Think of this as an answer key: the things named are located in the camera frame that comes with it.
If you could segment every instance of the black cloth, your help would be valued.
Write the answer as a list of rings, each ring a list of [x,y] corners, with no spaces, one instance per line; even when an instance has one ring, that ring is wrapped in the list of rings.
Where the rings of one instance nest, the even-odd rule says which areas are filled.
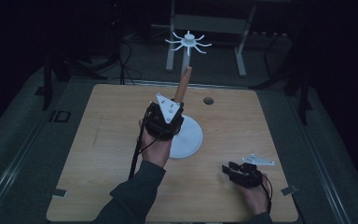
[[[101,210],[93,224],[141,224],[145,223],[157,197],[158,186],[165,170],[149,161],[142,161],[139,171],[132,179],[118,185],[110,195],[112,200]],[[272,223],[268,213],[253,217],[251,224]]]

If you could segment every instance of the wooden table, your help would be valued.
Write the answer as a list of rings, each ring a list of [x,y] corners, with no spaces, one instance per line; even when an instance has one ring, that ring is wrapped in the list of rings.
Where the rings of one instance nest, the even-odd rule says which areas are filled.
[[[157,92],[170,98],[176,87],[95,86],[57,186],[68,193],[51,200],[48,220],[96,218],[111,200],[109,192],[128,178],[139,134],[138,119],[150,101],[157,101]],[[214,104],[203,103],[205,97],[212,97]],[[241,163],[241,158],[252,153],[276,163],[258,166],[274,189],[272,219],[297,220],[292,196],[280,192],[287,187],[286,178],[254,91],[188,88],[184,109],[184,114],[200,125],[203,142],[192,156],[169,159],[148,222],[237,222],[250,218],[221,165]]]

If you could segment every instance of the person's right hand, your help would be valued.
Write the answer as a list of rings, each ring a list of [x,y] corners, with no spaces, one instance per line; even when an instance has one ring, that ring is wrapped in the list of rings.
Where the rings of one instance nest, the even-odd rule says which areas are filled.
[[[142,128],[142,120],[139,120],[139,127]],[[150,161],[155,163],[157,166],[164,168],[170,157],[170,150],[172,145],[172,139],[167,141],[156,140],[155,137],[147,132],[144,128],[144,134],[142,136],[141,149],[148,148],[142,152],[142,158],[144,161]]]
[[[247,189],[243,186],[237,185],[242,193],[243,199],[245,200],[250,212],[253,216],[268,211],[269,205],[269,186],[267,179],[263,176],[263,185],[267,189],[268,195],[261,186]]]

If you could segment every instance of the white pedestal base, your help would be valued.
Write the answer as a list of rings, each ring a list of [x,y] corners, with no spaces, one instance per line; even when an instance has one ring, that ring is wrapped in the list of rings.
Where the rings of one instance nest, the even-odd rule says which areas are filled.
[[[200,149],[203,134],[200,125],[191,117],[182,115],[181,130],[173,137],[171,146],[171,158],[186,158]]]

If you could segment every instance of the wooden dowel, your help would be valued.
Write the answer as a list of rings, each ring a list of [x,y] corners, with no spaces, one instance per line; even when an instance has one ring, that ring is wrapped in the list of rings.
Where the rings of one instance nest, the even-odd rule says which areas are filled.
[[[190,80],[192,68],[188,66],[179,82],[178,89],[176,90],[175,98],[173,99],[176,103],[182,103],[185,97],[188,81]]]

